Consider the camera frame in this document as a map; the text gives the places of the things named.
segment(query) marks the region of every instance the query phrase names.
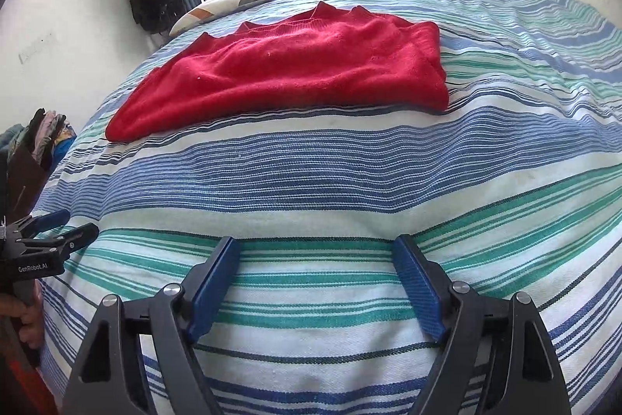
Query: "hand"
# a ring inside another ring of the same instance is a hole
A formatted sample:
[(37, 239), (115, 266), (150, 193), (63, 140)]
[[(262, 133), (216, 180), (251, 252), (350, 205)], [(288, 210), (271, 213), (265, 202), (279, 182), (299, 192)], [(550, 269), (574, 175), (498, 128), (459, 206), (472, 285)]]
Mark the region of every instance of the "hand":
[(33, 305), (26, 306), (17, 297), (8, 294), (0, 294), (0, 315), (21, 319), (22, 328), (19, 330), (19, 339), (28, 343), (31, 348), (39, 348), (43, 345), (43, 296), (41, 285), (35, 280), (33, 288)]

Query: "wall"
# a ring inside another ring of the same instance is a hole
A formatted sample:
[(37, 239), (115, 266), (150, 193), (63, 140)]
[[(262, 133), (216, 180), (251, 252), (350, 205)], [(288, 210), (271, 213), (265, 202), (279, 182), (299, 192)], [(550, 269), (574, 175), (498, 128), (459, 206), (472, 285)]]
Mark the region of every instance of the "wall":
[[(19, 54), (40, 42), (23, 64)], [(128, 0), (6, 0), (0, 10), (0, 132), (55, 109), (80, 130), (157, 49)]]

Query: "stack of clothes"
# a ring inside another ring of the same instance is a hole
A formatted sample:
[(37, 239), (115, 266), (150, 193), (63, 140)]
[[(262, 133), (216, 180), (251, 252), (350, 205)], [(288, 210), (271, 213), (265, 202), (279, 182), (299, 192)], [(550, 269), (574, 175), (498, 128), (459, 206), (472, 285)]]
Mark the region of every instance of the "stack of clothes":
[(43, 171), (51, 172), (75, 139), (76, 133), (64, 115), (41, 108), (28, 127), (17, 124), (0, 134), (0, 157), (8, 162), (23, 146)]

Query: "folded red garment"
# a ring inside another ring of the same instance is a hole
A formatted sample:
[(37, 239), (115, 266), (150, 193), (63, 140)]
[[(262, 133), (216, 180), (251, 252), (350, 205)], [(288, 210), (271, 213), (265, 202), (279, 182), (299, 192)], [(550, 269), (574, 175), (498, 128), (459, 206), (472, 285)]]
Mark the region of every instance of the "folded red garment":
[(415, 104), (444, 110), (439, 28), (326, 3), (271, 25), (204, 33), (136, 87), (106, 137), (154, 132), (242, 112), (310, 106)]

